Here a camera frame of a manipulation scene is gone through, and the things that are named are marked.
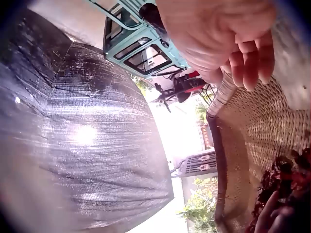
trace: dark tarp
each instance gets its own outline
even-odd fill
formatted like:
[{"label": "dark tarp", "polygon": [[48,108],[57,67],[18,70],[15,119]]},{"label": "dark tarp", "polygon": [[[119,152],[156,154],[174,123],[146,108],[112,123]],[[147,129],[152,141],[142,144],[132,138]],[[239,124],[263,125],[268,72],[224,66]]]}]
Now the dark tarp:
[{"label": "dark tarp", "polygon": [[170,202],[161,139],[130,74],[29,10],[9,35],[0,54],[3,208],[31,232],[53,232],[66,216],[74,229],[126,232]]}]

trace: vehicle window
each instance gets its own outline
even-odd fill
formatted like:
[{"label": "vehicle window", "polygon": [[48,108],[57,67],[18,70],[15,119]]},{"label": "vehicle window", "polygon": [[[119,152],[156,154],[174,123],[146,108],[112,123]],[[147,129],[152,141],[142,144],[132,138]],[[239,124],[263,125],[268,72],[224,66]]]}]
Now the vehicle window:
[{"label": "vehicle window", "polygon": [[155,73],[152,76],[169,75],[169,74],[173,74],[173,73],[175,73],[177,71],[182,71],[182,70],[183,70],[183,68],[180,68],[180,67],[177,67],[177,66],[173,65],[173,66],[169,66],[166,69],[161,70],[161,71]]},{"label": "vehicle window", "polygon": [[172,63],[172,61],[157,45],[152,44],[146,49],[130,57],[124,63],[146,75],[156,69],[160,69],[161,67]]},{"label": "vehicle window", "polygon": [[130,46],[128,46],[125,49],[123,49],[121,52],[117,53],[114,57],[116,59],[120,60],[121,58],[123,58],[126,55],[128,55],[130,52],[132,52],[135,49],[141,47],[142,45],[148,43],[149,41],[151,41],[150,38],[143,37],[143,38],[139,39],[138,41],[136,41],[135,43],[133,43]]}]

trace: green plant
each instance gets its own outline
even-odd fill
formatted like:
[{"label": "green plant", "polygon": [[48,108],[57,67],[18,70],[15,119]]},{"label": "green plant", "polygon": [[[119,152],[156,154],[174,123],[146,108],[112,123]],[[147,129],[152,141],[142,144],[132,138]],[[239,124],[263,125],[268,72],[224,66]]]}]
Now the green plant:
[{"label": "green plant", "polygon": [[178,215],[194,223],[193,233],[218,233],[214,213],[216,208],[217,178],[196,179],[197,190]]},{"label": "green plant", "polygon": [[153,86],[151,86],[150,84],[146,83],[144,80],[142,80],[141,78],[139,78],[137,76],[133,76],[132,80],[136,84],[138,89],[140,89],[140,91],[141,91],[141,93],[143,95],[146,94],[146,90],[150,90],[151,91],[153,89]]},{"label": "green plant", "polygon": [[199,124],[206,124],[206,110],[207,106],[205,106],[203,103],[199,103],[195,107],[195,113],[197,116],[197,120]]}]

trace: sky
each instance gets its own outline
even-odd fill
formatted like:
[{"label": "sky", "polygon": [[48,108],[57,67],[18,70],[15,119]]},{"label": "sky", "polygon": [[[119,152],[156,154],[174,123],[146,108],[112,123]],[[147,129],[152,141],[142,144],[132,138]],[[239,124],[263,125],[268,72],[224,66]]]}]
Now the sky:
[{"label": "sky", "polygon": [[[145,98],[149,103],[158,96],[158,91],[147,90]],[[168,161],[178,157],[184,158],[194,152],[204,150],[196,126],[194,111],[197,97],[191,97],[182,104],[171,104],[169,107],[172,113],[169,113],[164,105],[157,107],[156,103],[149,104]],[[154,216],[128,233],[188,232],[186,221],[176,214],[184,207],[181,179],[173,178],[172,184],[175,198]]]}]

